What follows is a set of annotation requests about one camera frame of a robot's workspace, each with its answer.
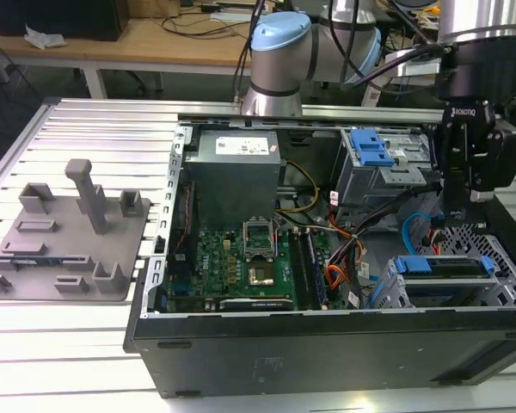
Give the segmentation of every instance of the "yellow wire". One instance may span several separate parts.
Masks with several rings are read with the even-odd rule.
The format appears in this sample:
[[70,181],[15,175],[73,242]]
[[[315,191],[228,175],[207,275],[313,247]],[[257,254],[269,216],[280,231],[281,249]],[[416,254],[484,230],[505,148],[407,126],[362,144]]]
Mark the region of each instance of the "yellow wire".
[[302,172],[302,175],[304,175],[306,178],[308,178],[310,180],[311,184],[313,185],[315,193],[313,195],[313,200],[311,200],[311,203],[309,205],[301,206],[299,208],[281,208],[281,209],[276,209],[275,211],[278,213],[305,213],[305,212],[308,212],[319,201],[319,188],[317,187],[316,182],[313,180],[313,178],[310,176],[310,174],[308,174],[308,172],[306,172],[304,170],[304,168],[302,168],[300,165],[298,165],[296,162],[293,162],[293,161],[286,161],[286,163],[288,165],[292,165],[293,167],[295,167],[297,170]]

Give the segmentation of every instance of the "wooden desk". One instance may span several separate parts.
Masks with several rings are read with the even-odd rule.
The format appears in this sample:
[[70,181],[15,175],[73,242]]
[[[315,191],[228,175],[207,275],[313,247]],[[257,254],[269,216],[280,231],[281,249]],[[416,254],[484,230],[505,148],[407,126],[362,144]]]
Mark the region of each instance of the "wooden desk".
[[[187,25],[207,17],[185,15],[175,21]],[[95,99],[107,98],[100,69],[153,71],[157,74],[157,84],[162,84],[160,73],[163,71],[229,75],[235,70],[245,41],[243,37],[226,29],[218,35],[221,39],[192,39],[168,33],[160,24],[160,20],[131,19],[115,42],[67,38],[67,46],[40,50],[22,37],[0,35],[0,46],[18,65],[82,69]],[[178,30],[195,33],[224,26],[222,22],[204,21],[190,27],[179,26]],[[167,27],[174,28],[171,23],[167,23]],[[246,36],[249,25],[242,24],[233,30]],[[7,59],[0,53],[0,64],[4,63]]]

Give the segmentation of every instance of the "floor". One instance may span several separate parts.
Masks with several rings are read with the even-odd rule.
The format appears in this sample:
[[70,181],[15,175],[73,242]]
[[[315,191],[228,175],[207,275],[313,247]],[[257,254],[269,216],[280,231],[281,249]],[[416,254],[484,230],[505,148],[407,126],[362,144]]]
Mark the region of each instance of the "floor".
[[[20,68],[28,81],[42,96],[89,97],[84,77],[76,76],[71,69],[62,68]],[[0,85],[0,159],[8,150],[40,105],[40,100],[20,79],[13,67],[9,83]],[[157,99],[180,101],[229,102],[231,77],[215,76],[211,82],[210,75],[191,75],[181,73],[163,74],[164,91],[154,90],[152,74],[138,73],[148,86],[147,93],[138,89],[138,84],[124,71],[104,71],[104,81],[111,99]],[[243,89],[248,87],[245,79]],[[432,91],[422,91],[397,99],[382,95],[379,106],[406,108],[442,108],[443,104],[433,99]],[[331,85],[321,90],[317,98],[311,97],[311,84],[302,88],[303,103],[359,106],[363,89],[341,90]]]

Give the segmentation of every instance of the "aluminum extrusion table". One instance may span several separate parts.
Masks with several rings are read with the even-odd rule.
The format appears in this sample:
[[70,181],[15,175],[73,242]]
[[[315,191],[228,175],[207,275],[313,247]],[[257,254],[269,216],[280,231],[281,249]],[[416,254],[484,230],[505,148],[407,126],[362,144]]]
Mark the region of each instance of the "aluminum extrusion table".
[[[154,230],[173,131],[178,116],[189,113],[237,114],[237,108],[90,100],[40,108],[0,163],[0,240],[21,209],[17,196],[25,183],[47,182],[55,194],[75,195],[63,171],[72,157],[87,158],[107,196],[137,188],[156,203],[135,277],[150,252],[146,237]],[[350,120],[441,117],[438,111],[391,108],[305,107],[304,113]],[[516,181],[500,198],[516,219]],[[476,387],[163,400],[139,356],[122,350],[132,296],[133,288],[126,301],[104,305],[0,302],[0,411],[516,412],[516,365]]]

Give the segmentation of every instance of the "black computer case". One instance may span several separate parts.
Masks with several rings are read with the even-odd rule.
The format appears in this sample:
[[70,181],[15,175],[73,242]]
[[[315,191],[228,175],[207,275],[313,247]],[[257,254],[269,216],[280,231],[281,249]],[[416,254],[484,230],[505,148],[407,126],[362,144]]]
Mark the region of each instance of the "black computer case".
[[0,0],[0,34],[46,34],[116,41],[128,24],[127,0]]

